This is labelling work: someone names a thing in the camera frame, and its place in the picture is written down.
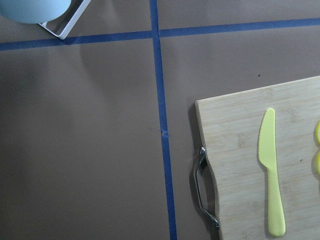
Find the bamboo cutting board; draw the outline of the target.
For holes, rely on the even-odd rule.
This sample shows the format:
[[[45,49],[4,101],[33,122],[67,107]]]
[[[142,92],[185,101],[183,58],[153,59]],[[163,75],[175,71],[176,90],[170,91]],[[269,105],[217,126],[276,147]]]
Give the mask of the bamboo cutting board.
[[[286,240],[320,237],[320,146],[317,76],[198,100],[202,144],[214,176],[215,213],[222,240],[270,240],[268,177],[258,157],[262,119],[275,110],[277,173]]]

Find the yellow plastic knife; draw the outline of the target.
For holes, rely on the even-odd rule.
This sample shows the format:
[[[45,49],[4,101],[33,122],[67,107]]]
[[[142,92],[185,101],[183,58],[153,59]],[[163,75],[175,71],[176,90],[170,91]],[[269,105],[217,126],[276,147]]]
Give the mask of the yellow plastic knife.
[[[285,235],[286,222],[281,199],[277,154],[276,154],[276,112],[266,109],[258,136],[258,159],[267,172],[267,227],[275,238]]]

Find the long blue tape strip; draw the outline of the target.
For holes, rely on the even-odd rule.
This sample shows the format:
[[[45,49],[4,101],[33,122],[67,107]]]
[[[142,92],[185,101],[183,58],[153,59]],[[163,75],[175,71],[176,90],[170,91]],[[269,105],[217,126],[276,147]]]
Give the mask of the long blue tape strip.
[[[149,7],[150,7],[150,21],[151,21],[151,32],[152,32],[153,57],[154,57],[154,69],[155,69],[155,78],[156,78],[156,91],[157,91],[160,138],[161,138],[165,194],[166,194],[167,215],[168,215],[169,238],[171,240],[176,240],[178,238],[178,235],[177,235],[177,226],[176,226],[175,199],[174,199],[174,190],[173,190],[172,166],[171,166],[171,156],[170,156],[166,96],[165,96],[165,85],[164,85],[164,75],[163,75],[163,61],[162,61],[157,1],[151,0],[149,2]]]

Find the upper lemon slice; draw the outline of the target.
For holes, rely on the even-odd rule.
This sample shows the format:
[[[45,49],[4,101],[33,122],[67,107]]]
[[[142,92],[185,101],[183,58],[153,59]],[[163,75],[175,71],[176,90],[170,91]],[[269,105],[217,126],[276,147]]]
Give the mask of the upper lemon slice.
[[[314,130],[315,140],[318,145],[320,145],[320,120],[317,122],[315,130]]]

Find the lemon slice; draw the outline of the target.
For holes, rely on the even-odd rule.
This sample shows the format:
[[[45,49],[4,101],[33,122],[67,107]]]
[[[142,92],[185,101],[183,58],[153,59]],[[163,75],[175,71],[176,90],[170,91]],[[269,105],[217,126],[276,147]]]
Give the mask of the lemon slice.
[[[320,120],[317,122],[315,130],[314,130],[315,140],[318,145],[320,145]]]
[[[320,151],[318,151],[316,158],[315,158],[315,169],[318,175],[320,175]]]

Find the middle lemon slice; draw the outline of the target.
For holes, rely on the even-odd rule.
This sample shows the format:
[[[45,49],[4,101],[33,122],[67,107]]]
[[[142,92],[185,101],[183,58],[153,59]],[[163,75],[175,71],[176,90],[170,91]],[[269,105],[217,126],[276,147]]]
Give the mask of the middle lemon slice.
[[[320,175],[320,151],[318,151],[316,158],[315,158],[315,169],[318,175]]]

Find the light blue round bowl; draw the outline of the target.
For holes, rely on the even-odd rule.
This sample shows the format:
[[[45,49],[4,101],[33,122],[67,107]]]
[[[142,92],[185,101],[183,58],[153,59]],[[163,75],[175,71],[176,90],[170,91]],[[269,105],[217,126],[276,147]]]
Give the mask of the light blue round bowl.
[[[24,24],[39,24],[63,15],[71,0],[1,0],[0,15]]]

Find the crossing blue tape strip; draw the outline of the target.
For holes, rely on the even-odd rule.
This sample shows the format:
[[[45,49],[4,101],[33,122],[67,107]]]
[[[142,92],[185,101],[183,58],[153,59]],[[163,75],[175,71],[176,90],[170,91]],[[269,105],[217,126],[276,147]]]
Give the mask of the crossing blue tape strip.
[[[159,29],[157,30],[156,33],[159,38],[167,38],[167,37],[204,35],[204,34],[215,34],[215,33],[255,31],[255,30],[265,30],[265,29],[309,27],[309,26],[318,26],[319,24],[320,24],[320,19],[317,17],[317,18],[304,18],[304,19],[168,28],[168,29]],[[153,30],[145,30],[145,31],[67,37],[65,39],[52,38],[52,39],[4,42],[0,44],[0,50],[12,51],[12,50],[46,48],[46,47],[56,47],[56,46],[143,40],[143,39],[152,39],[153,35],[154,35]]]

